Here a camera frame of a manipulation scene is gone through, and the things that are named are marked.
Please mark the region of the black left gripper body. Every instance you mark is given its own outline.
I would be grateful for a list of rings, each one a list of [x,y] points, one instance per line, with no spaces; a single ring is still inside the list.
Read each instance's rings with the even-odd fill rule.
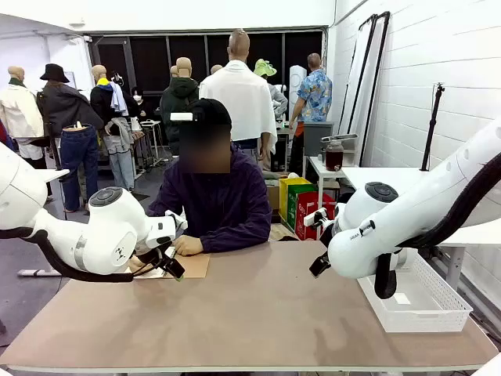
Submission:
[[[151,264],[154,269],[166,270],[172,264],[172,257],[168,254],[169,247],[158,246],[147,253],[137,255],[137,258],[144,264]]]

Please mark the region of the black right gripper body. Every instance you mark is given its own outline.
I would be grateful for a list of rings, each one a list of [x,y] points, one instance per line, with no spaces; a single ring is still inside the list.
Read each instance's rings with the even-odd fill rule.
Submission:
[[[330,245],[333,236],[335,235],[336,225],[334,222],[323,228],[323,232],[319,238],[319,241],[325,246],[326,250],[324,255],[328,255],[328,247]]]

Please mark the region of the person's left hand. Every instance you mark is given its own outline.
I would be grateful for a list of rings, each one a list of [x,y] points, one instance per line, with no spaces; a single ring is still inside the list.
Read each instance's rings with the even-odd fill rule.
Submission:
[[[176,254],[183,257],[194,256],[204,252],[200,238],[187,235],[181,235],[175,239],[173,246],[175,247]]]

